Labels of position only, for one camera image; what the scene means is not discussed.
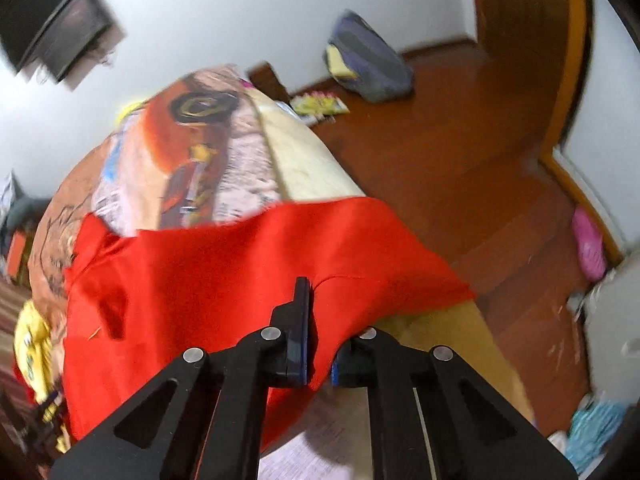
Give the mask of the purple grey backpack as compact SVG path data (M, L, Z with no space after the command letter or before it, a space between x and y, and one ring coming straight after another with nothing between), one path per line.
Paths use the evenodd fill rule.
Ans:
M323 58L332 78L367 102L403 98L413 90L412 68L351 10L336 21Z

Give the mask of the newspaper print bed cover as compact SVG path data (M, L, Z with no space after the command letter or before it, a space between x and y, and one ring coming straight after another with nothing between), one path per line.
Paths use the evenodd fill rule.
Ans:
M286 204L254 106L226 70L199 70L146 101L122 122L112 153L132 220L113 228L93 214L121 237L222 226ZM312 307L311 318L309 382L318 344ZM274 388L267 404L273 392L299 389Z

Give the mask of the red garment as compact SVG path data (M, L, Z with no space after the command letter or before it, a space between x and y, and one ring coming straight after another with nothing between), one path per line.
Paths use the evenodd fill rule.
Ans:
M88 214L65 273L70 433L84 438L184 350L217 352L265 327L300 277L314 292L314 367L306 388L270 394L265 443L302 416L346 339L386 316L473 296L373 198L286 203L222 226L133 237Z

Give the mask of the pink slipper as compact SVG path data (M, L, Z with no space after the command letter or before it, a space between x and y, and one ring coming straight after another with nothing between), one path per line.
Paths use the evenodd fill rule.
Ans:
M577 245L577 257L582 273L591 283L600 281L606 272L603 237L598 226L582 207L577 207L572 219Z

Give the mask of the orange box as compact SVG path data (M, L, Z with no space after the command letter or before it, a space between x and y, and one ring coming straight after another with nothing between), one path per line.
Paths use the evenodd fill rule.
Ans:
M15 231L6 256L6 276L12 283L25 288L30 287L28 259L33 240L33 232Z

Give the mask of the yellow cartoon blanket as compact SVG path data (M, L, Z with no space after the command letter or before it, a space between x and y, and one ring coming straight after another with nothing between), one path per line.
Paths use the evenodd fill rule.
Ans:
M54 408L62 408L66 401L62 375L66 318L55 313L53 321L47 321L38 311L35 301L24 302L18 314L14 330L14 360L17 377L22 378L37 404L43 404L51 393L58 397L44 413L44 420L52 422Z

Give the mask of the small black wall monitor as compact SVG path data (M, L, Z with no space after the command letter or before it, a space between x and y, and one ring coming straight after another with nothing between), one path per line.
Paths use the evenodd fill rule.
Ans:
M126 32L104 0L70 0L35 50L47 80L74 91L100 65L111 66Z

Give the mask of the yellow booklet on floor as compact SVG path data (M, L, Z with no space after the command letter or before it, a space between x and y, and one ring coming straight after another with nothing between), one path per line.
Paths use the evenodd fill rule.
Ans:
M290 105L305 122L322 122L329 117L349 114L349 108L334 93L313 91L294 96Z

